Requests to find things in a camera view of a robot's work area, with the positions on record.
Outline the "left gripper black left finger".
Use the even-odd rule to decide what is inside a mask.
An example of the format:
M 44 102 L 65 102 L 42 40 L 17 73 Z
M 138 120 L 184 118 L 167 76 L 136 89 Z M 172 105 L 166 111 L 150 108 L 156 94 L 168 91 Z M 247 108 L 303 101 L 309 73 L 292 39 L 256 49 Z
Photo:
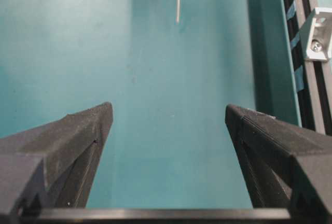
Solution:
M 1 214 L 85 207 L 112 123 L 105 102 L 1 138 Z

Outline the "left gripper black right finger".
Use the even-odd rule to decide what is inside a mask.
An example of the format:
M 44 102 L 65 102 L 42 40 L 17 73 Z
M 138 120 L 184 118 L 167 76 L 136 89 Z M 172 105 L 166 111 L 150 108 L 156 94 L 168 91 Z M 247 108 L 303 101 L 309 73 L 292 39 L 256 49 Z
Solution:
M 331 218 L 331 137 L 229 104 L 225 124 L 255 208 Z

